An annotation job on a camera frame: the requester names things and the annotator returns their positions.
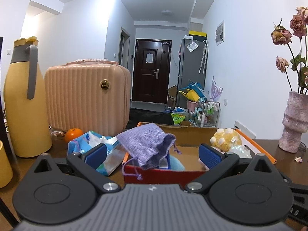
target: red box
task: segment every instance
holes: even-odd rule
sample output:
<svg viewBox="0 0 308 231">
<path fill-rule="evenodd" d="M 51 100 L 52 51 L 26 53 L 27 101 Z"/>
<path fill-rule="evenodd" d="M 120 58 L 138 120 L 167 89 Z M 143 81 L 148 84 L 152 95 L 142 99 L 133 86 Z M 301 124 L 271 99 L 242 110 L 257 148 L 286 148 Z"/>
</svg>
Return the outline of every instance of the red box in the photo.
<svg viewBox="0 0 308 231">
<path fill-rule="evenodd" d="M 140 122 L 138 126 L 147 124 L 146 122 Z M 178 158 L 178 160 L 184 165 L 185 171 L 174 171 L 169 169 L 148 169 L 143 170 L 140 167 L 136 167 L 138 173 L 142 175 L 142 180 L 137 180 L 134 176 L 124 176 L 125 183 L 139 183 L 139 184 L 180 184 L 184 187 L 190 181 L 196 179 L 203 173 L 202 165 L 199 163 L 199 146 L 202 143 L 210 145 L 210 138 L 214 135 L 217 128 L 197 128 L 192 126 L 169 126 L 159 125 L 165 133 L 172 133 L 176 137 L 176 146 L 182 152 L 181 155 L 173 152 L 170 149 L 170 155 Z M 265 151 L 260 145 L 255 143 L 252 139 L 247 137 L 241 131 L 236 130 L 240 135 L 243 145 L 249 146 L 256 152 L 264 153 L 268 156 L 272 163 L 276 163 L 276 160 Z M 123 163 L 128 161 L 129 154 L 126 153 Z M 135 174 L 135 167 L 133 165 L 125 165 L 125 173 Z"/>
</svg>

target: metal screw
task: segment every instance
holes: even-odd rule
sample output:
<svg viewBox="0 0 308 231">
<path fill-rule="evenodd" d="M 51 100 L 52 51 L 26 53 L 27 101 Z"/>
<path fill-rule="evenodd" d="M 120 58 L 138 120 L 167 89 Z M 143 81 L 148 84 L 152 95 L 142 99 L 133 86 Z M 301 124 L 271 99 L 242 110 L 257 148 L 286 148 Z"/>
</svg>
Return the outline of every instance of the metal screw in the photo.
<svg viewBox="0 0 308 231">
<path fill-rule="evenodd" d="M 200 182 L 191 182 L 187 184 L 187 187 L 190 190 L 199 190 L 202 188 L 202 184 Z"/>
<path fill-rule="evenodd" d="M 114 183 L 114 182 L 108 182 L 106 184 L 104 184 L 103 189 L 107 190 L 107 191 L 115 191 L 117 190 L 119 187 L 118 184 Z"/>
</svg>

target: plastic bottle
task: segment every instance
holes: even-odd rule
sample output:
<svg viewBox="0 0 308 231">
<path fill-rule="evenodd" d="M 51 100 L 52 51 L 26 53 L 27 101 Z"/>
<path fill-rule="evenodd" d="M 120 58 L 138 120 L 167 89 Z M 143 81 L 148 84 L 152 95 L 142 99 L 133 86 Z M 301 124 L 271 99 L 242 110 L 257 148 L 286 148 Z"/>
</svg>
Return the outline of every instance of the plastic bottle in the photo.
<svg viewBox="0 0 308 231">
<path fill-rule="evenodd" d="M 212 104 L 211 104 L 211 115 L 213 115 L 214 114 L 214 103 L 212 102 Z"/>
<path fill-rule="evenodd" d="M 211 104 L 208 104 L 208 109 L 207 109 L 207 114 L 210 115 L 211 114 Z"/>
<path fill-rule="evenodd" d="M 205 120 L 205 113 L 202 114 L 200 127 L 204 126 L 204 120 Z"/>
</svg>

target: yellow plush toy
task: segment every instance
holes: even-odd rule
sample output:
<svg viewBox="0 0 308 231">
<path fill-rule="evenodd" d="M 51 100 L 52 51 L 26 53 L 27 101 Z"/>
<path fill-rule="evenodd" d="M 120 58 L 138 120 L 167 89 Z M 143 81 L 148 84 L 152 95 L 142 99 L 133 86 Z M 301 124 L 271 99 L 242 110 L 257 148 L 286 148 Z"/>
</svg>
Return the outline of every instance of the yellow plush toy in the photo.
<svg viewBox="0 0 308 231">
<path fill-rule="evenodd" d="M 224 152 L 229 151 L 233 146 L 242 145 L 240 135 L 231 128 L 219 128 L 211 138 L 210 142 L 213 147 L 217 147 Z"/>
</svg>

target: orange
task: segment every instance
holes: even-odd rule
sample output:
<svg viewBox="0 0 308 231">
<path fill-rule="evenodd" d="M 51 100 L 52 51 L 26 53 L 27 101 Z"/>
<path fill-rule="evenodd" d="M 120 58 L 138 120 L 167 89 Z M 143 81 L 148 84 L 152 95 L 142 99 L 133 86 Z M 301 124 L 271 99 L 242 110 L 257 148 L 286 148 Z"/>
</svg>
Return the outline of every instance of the orange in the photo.
<svg viewBox="0 0 308 231">
<path fill-rule="evenodd" d="M 71 140 L 74 140 L 80 136 L 82 136 L 84 132 L 79 128 L 72 128 L 69 131 L 66 132 L 64 136 L 64 140 L 68 143 Z"/>
</svg>

